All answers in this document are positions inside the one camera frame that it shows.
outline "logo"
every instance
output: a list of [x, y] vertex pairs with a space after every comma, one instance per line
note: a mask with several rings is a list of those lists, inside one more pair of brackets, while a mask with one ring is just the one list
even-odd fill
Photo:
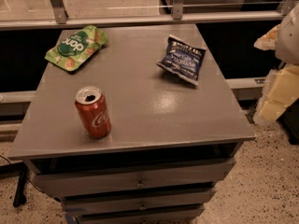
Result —
[[102, 123], [105, 122], [108, 118], [109, 118], [109, 116], [108, 116], [108, 112], [107, 112], [107, 111], [105, 111], [105, 112], [100, 112], [100, 114], [98, 114], [98, 115], [93, 119], [92, 126], [93, 126], [94, 128], [99, 127], [99, 126], [101, 126]]
[[79, 55], [88, 46], [87, 38], [87, 34], [80, 31], [59, 44], [57, 50], [65, 57]]

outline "green chip bag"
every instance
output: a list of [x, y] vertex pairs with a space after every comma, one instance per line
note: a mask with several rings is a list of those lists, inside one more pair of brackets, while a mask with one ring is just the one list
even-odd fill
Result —
[[47, 51], [45, 59], [66, 71], [77, 70], [108, 41], [107, 35], [95, 26], [86, 26]]

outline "snack bag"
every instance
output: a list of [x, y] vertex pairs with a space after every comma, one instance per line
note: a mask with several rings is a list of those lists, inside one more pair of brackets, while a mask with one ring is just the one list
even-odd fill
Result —
[[45, 59], [66, 71], [74, 71], [101, 49], [107, 41], [108, 38], [104, 32], [89, 25], [48, 50]]
[[205, 53], [205, 49], [192, 47], [174, 35], [170, 35], [166, 56], [157, 65], [194, 85], [198, 85], [199, 68]]

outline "drawer handle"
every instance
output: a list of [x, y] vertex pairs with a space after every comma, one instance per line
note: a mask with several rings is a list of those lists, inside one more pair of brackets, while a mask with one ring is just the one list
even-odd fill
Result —
[[146, 184], [142, 181], [142, 179], [138, 180], [138, 183], [136, 184], [138, 188], [144, 188]]
[[140, 211], [144, 211], [144, 210], [147, 210], [148, 208], [142, 203], [139, 207], [139, 210]]

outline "dark blue chip bag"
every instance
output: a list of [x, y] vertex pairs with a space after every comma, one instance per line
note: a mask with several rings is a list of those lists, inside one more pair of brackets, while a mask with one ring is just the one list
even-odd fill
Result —
[[170, 35], [166, 56], [157, 65], [194, 85], [198, 85], [199, 68], [205, 53], [205, 49], [195, 48], [174, 35]]

